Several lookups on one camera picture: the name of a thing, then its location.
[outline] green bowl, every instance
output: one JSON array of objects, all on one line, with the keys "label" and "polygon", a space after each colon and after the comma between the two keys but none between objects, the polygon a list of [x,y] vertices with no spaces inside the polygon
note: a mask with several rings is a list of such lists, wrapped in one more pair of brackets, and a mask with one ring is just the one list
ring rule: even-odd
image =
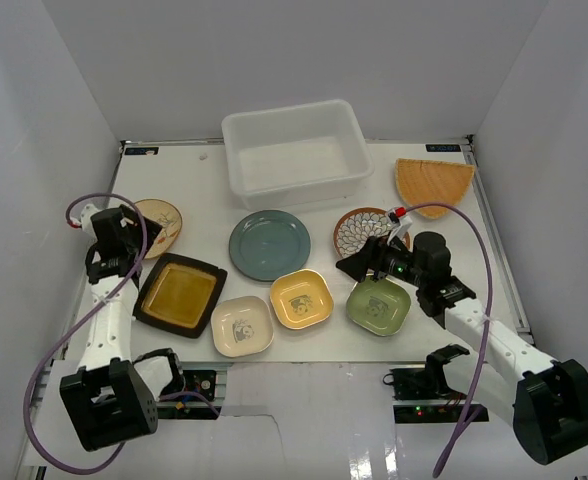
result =
[{"label": "green bowl", "polygon": [[382,337],[401,329],[410,310],[409,294],[389,280],[373,281],[367,277],[357,283],[347,299],[347,316],[370,332]]}]

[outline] yellow bowl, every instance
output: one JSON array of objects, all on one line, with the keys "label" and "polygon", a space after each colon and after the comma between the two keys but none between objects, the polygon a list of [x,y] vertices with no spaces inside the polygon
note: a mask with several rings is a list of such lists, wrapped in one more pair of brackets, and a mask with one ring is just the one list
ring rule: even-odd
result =
[{"label": "yellow bowl", "polygon": [[294,330],[327,320],[334,309],[325,280],[313,270],[299,270],[276,279],[270,300],[279,321]]}]

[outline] white plastic bin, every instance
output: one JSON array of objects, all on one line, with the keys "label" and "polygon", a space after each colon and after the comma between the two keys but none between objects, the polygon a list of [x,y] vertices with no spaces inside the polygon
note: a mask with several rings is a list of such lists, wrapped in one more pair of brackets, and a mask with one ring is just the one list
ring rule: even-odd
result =
[{"label": "white plastic bin", "polygon": [[236,113],[222,126],[230,188],[249,210],[352,195],[374,172],[344,100]]}]

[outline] white wall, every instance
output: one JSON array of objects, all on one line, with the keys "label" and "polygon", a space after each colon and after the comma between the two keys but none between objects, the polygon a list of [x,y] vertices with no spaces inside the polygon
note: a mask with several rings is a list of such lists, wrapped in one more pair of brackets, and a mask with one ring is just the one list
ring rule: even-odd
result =
[{"label": "white wall", "polygon": [[475,133],[547,0],[44,0],[119,139],[340,97],[366,136]]},{"label": "white wall", "polygon": [[588,2],[550,1],[477,141],[534,336],[588,369]]},{"label": "white wall", "polygon": [[118,144],[40,0],[0,0],[0,479],[28,377],[69,321],[87,239],[67,203],[109,185]]}]

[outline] black label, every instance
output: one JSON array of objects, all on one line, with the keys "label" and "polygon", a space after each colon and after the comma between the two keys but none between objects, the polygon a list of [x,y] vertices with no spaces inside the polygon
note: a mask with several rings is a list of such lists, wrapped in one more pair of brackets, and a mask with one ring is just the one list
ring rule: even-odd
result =
[{"label": "black label", "polygon": [[123,155],[158,155],[158,147],[126,148]]},{"label": "black label", "polygon": [[425,148],[428,152],[460,152],[461,146],[460,145],[425,145]]}]

